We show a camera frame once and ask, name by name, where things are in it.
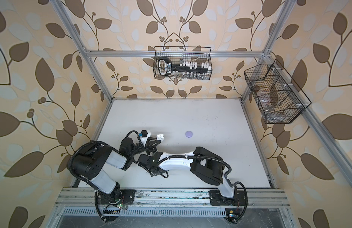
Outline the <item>white round charging case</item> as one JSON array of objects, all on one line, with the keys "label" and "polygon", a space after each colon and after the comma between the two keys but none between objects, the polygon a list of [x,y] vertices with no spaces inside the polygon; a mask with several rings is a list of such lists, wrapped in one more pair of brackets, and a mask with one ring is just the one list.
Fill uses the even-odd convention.
[{"label": "white round charging case", "polygon": [[162,142],[164,140],[164,135],[163,134],[158,134],[157,135],[157,140]]}]

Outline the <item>purple round charging case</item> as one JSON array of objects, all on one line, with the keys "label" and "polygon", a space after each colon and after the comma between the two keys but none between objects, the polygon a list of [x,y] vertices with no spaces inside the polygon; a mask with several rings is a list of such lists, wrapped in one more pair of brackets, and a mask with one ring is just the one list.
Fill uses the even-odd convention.
[{"label": "purple round charging case", "polygon": [[192,132],[192,131],[186,131],[186,132],[185,132],[185,136],[186,136],[187,138],[191,138],[191,137],[193,137],[193,132]]}]

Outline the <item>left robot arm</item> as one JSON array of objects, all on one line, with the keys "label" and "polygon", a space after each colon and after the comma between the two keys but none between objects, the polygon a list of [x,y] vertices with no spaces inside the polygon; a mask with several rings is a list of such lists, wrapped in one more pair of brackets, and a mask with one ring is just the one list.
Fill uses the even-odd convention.
[{"label": "left robot arm", "polygon": [[155,174],[156,168],[148,168],[146,163],[136,161],[134,156],[143,152],[146,156],[155,153],[163,140],[163,134],[152,137],[147,130],[140,133],[133,130],[121,141],[118,150],[103,141],[90,141],[74,152],[67,163],[67,169],[72,176],[87,183],[94,190],[110,194],[116,189],[117,182],[104,171],[104,165],[126,171],[135,163],[149,174]]}]

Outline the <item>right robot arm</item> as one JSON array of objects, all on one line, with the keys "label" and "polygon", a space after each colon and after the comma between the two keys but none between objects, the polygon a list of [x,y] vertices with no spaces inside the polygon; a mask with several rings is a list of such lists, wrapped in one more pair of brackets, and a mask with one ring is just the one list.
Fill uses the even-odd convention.
[{"label": "right robot arm", "polygon": [[226,204],[235,204],[240,199],[238,186],[242,188],[242,197],[248,198],[245,186],[240,181],[232,183],[228,178],[232,167],[222,157],[203,147],[196,147],[193,152],[186,154],[167,154],[148,149],[138,150],[134,154],[140,156],[137,160],[132,159],[133,162],[152,177],[160,175],[166,179],[169,171],[186,170],[203,182],[216,186],[221,200]]}]

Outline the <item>black tool with white bits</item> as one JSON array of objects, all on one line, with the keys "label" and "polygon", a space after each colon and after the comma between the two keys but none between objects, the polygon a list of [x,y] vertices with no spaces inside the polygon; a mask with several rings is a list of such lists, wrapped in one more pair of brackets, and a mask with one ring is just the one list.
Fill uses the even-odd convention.
[{"label": "black tool with white bits", "polygon": [[170,58],[160,57],[156,61],[156,70],[162,76],[171,76],[171,75],[181,75],[191,76],[191,75],[211,75],[213,68],[208,62],[198,63],[192,61],[184,61],[179,58],[173,62]]}]

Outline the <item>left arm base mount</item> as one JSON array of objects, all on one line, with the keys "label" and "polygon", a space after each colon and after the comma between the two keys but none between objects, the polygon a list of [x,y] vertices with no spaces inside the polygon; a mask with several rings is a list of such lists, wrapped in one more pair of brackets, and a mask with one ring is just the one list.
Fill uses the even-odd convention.
[{"label": "left arm base mount", "polygon": [[110,194],[94,192],[94,205],[97,214],[105,223],[115,221],[121,210],[126,210],[135,199],[135,190],[115,189]]}]

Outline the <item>aluminium rail front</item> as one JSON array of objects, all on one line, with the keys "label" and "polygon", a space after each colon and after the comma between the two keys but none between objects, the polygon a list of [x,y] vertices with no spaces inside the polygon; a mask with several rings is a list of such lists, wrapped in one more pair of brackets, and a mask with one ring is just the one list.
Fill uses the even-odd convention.
[{"label": "aluminium rail front", "polygon": [[[132,207],[148,208],[206,208],[210,207],[209,192],[212,189],[203,188],[138,188],[132,197]],[[55,206],[94,206],[94,190],[92,188],[63,188]],[[249,208],[290,209],[290,203],[284,190],[248,189]]]}]

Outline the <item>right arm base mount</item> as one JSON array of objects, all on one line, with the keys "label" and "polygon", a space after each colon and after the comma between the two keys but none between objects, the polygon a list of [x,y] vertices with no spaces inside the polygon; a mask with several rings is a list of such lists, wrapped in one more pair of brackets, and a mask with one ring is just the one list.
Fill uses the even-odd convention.
[{"label": "right arm base mount", "polygon": [[226,209],[224,217],[231,224],[237,224],[242,219],[249,205],[246,190],[235,190],[232,198],[222,196],[219,190],[212,190],[209,191],[209,199],[212,206],[233,206]]}]

